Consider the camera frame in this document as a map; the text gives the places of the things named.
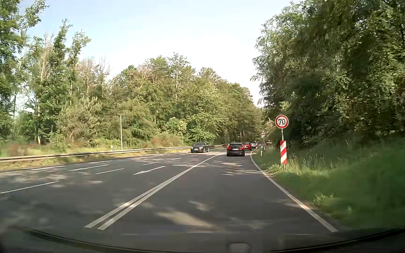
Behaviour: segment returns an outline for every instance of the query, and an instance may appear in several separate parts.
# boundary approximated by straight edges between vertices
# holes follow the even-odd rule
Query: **double white line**
[[[168,179],[167,181],[161,183],[160,185],[142,193],[141,195],[133,198],[131,201],[126,202],[124,204],[122,204],[121,206],[115,208],[114,210],[110,211],[108,214],[101,216],[99,219],[97,219],[96,221],[93,221],[92,223],[88,224],[85,227],[91,228],[96,226],[97,224],[99,224],[100,222],[103,222],[104,220],[108,219],[109,217],[111,217],[112,215],[116,214],[117,212],[121,211],[119,214],[117,214],[116,216],[114,216],[113,218],[111,218],[110,220],[106,221],[103,225],[101,225],[100,227],[98,227],[99,230],[104,230],[106,228],[108,228],[110,225],[112,225],[114,222],[116,222],[117,220],[119,220],[121,217],[123,217],[125,214],[127,214],[128,212],[130,212],[132,209],[134,209],[136,206],[138,206],[139,204],[141,204],[143,201],[145,201],[146,199],[148,199],[149,197],[151,197],[152,195],[154,195],[156,192],[160,191],[160,189],[162,189],[163,187],[166,187],[169,183],[171,183],[172,181],[174,181],[175,179],[177,179],[178,177],[180,177],[181,175],[184,175],[185,173],[187,173],[188,171],[190,171],[191,169],[197,167],[198,165],[206,162],[207,160],[210,160],[214,157],[216,157],[217,155],[212,156],[211,158],[208,158],[202,162],[200,162],[199,164],[193,165],[192,167],[186,169],[185,171],[173,176],[172,178]]]

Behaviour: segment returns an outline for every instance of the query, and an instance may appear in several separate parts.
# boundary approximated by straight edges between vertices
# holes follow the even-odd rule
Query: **asphalt road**
[[[183,234],[331,233],[262,174],[249,151],[226,157],[223,149],[0,173],[0,233],[13,225],[161,250],[200,246],[178,245]]]

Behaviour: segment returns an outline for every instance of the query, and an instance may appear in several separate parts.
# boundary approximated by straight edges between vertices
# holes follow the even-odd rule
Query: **blue sky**
[[[25,0],[22,7],[34,0]],[[47,0],[42,22],[31,36],[56,34],[62,20],[72,24],[68,43],[76,31],[92,41],[81,58],[106,57],[112,75],[158,55],[173,52],[187,57],[197,70],[213,68],[222,78],[250,89],[254,102],[259,84],[250,81],[252,58],[261,25],[289,4],[288,0]]]

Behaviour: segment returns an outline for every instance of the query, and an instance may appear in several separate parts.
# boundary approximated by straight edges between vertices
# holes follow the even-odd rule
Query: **guardrail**
[[[220,147],[225,147],[225,146],[226,145],[209,145],[209,147],[212,147],[212,148],[220,148]],[[45,159],[62,158],[62,157],[79,157],[79,156],[90,156],[90,155],[101,155],[101,154],[134,153],[134,152],[144,152],[144,151],[189,149],[189,148],[191,148],[191,146],[170,147],[170,148],[150,148],[150,149],[127,149],[127,150],[83,152],[83,153],[61,153],[61,154],[11,156],[11,157],[0,157],[0,163],[12,163],[12,162],[31,161],[31,160],[45,160]]]

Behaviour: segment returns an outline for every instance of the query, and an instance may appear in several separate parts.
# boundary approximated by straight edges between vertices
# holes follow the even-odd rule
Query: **speed limit sign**
[[[279,115],[274,120],[274,123],[276,124],[276,126],[278,128],[283,129],[289,125],[289,118],[287,118],[287,116],[285,116],[285,115]]]

